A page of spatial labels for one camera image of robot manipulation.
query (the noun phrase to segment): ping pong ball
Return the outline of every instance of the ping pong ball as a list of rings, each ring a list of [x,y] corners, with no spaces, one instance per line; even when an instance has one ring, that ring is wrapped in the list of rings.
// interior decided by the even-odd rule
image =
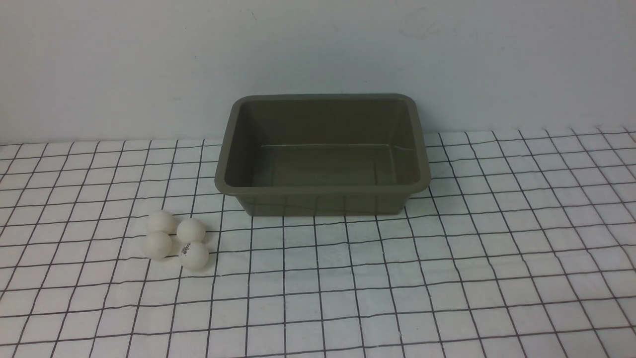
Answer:
[[[149,233],[163,231],[166,234],[174,234],[174,229],[177,228],[177,220],[169,212],[160,210],[148,215],[146,225]]]
[[[150,259],[160,260],[168,256],[171,248],[170,236],[163,231],[155,231],[144,238],[142,251]]]
[[[204,237],[205,226],[195,218],[187,218],[177,227],[177,240],[183,244],[201,242]]]
[[[207,247],[201,242],[189,242],[179,251],[179,262],[184,268],[196,271],[205,266],[209,255]]]

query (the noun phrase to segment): plastic tray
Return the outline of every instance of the plastic tray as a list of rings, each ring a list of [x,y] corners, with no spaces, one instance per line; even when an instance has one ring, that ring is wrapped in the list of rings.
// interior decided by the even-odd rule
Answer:
[[[239,99],[214,179],[254,216],[392,214],[430,181],[417,108],[399,94]]]

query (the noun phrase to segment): grid tablecloth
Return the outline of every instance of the grid tablecloth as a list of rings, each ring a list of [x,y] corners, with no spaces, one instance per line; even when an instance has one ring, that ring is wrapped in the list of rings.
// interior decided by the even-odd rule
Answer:
[[[1,146],[0,357],[635,357],[635,139],[426,134],[399,215],[316,218],[246,215],[218,141]],[[205,270],[142,256],[161,208]]]

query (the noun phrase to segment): white wall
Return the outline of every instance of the white wall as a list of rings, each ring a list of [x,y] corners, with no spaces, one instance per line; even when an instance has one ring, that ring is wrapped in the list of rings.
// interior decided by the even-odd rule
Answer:
[[[636,118],[634,0],[2,0],[0,141],[220,138],[250,94],[400,92],[425,129]]]

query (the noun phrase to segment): table surface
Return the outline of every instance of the table surface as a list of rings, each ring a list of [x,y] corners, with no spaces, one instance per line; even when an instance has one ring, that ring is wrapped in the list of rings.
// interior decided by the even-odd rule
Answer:
[[[425,140],[390,217],[249,217],[218,141],[1,146],[0,357],[633,357],[636,132]],[[140,253],[162,208],[203,271]]]

